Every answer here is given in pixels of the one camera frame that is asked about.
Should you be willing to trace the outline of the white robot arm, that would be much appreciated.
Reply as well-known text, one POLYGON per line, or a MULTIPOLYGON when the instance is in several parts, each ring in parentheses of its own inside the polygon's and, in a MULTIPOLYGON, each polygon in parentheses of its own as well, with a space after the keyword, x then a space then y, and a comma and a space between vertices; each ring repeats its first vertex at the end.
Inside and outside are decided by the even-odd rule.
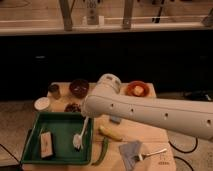
POLYGON ((116 75, 103 74, 84 98, 82 114, 117 116, 213 142, 213 102, 135 97, 120 89, 116 75))

